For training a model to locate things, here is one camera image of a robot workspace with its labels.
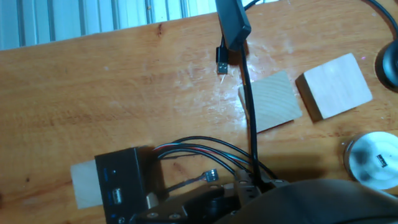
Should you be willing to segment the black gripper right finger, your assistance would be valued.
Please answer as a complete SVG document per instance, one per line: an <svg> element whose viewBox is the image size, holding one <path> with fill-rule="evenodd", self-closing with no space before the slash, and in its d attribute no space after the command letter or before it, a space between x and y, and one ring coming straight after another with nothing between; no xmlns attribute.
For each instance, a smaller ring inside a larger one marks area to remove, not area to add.
<svg viewBox="0 0 398 224"><path fill-rule="evenodd" d="M284 186L290 184L286 180L268 179L268 178L263 178L262 182L263 182L263 188L264 189L275 189L275 188L284 187Z"/></svg>

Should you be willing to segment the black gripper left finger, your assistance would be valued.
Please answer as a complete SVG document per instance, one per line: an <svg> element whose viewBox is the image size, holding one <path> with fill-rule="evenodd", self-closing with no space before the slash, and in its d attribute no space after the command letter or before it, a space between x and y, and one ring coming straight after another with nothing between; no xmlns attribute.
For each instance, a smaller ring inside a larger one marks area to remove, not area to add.
<svg viewBox="0 0 398 224"><path fill-rule="evenodd" d="M228 223L245 205L260 196L244 170L228 184L206 184L135 216L135 223Z"/></svg>

